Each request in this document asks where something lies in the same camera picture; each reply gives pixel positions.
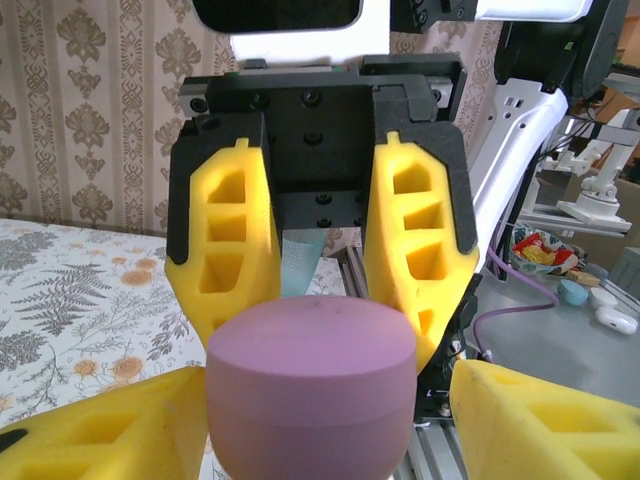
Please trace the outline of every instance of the light blue object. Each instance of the light blue object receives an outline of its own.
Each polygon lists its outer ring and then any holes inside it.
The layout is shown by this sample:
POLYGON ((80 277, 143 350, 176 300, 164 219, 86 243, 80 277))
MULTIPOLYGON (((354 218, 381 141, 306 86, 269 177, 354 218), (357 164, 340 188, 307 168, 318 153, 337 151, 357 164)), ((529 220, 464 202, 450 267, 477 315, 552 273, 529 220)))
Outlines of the light blue object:
POLYGON ((560 298, 574 307, 583 305, 587 301, 587 298, 589 298, 589 294, 584 288, 576 282, 566 279, 560 280, 558 284, 558 294, 560 294, 560 298))
POLYGON ((280 267, 281 296, 307 293, 327 240, 325 230, 285 230, 280 267))

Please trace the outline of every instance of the yellow foam block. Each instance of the yellow foam block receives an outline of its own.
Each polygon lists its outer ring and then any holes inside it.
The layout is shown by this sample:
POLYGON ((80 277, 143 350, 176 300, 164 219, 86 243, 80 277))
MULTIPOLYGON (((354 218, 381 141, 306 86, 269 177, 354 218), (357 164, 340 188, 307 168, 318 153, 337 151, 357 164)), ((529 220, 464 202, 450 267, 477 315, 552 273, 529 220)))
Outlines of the yellow foam block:
POLYGON ((397 133, 375 149, 364 264, 372 300, 404 312, 421 371, 471 280, 478 251, 458 251, 446 167, 397 133))
POLYGON ((208 433, 204 368, 190 367, 0 430, 2 480, 196 480, 208 433))
POLYGON ((280 248, 262 150, 246 138, 191 176, 189 258, 165 271, 205 345, 243 310, 280 296, 280 248))
POLYGON ((640 409, 472 360, 451 408, 471 480, 640 479, 640 409))

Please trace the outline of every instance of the white panel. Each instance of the white panel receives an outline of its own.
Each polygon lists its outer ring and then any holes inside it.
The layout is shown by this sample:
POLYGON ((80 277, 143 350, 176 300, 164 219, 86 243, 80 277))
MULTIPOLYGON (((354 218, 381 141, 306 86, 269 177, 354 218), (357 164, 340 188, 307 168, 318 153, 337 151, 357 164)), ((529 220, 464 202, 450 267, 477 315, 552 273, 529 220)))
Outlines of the white panel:
POLYGON ((575 22, 593 0, 478 0, 476 20, 575 22))
POLYGON ((469 176, 478 228, 482 269, 493 231, 509 199, 547 136, 567 111, 560 91, 548 94, 540 83, 512 78, 498 85, 489 117, 471 146, 469 176))
POLYGON ((269 66, 341 65, 389 53, 390 0, 364 0, 360 17, 337 30, 232 35, 238 62, 262 58, 269 66))

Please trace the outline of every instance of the black screen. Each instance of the black screen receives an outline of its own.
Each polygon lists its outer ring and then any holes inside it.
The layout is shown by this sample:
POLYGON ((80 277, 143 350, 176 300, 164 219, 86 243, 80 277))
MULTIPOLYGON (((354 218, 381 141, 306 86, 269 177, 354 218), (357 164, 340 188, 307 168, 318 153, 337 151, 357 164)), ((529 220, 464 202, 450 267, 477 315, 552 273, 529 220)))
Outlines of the black screen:
POLYGON ((202 23, 222 33, 344 28, 361 0, 193 0, 202 23))

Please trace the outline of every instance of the small white container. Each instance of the small white container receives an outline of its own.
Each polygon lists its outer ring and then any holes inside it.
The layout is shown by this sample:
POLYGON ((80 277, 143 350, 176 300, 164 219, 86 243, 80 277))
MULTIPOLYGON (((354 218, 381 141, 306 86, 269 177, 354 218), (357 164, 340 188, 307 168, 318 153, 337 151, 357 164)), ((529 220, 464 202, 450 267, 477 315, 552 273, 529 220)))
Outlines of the small white container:
POLYGON ((638 329, 638 321, 635 318, 610 307, 602 307, 596 310, 596 319, 601 324, 625 335, 633 335, 638 329))
POLYGON ((589 304, 595 309, 600 307, 616 308, 618 300, 604 288, 592 287, 589 290, 589 304))

